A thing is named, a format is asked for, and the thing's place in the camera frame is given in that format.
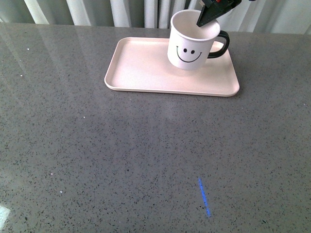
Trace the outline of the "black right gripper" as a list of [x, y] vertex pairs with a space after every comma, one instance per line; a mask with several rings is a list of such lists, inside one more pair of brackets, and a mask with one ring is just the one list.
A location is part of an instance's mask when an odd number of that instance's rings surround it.
[[231, 11], [241, 0], [202, 0], [203, 7], [196, 25], [203, 27], [211, 21]]

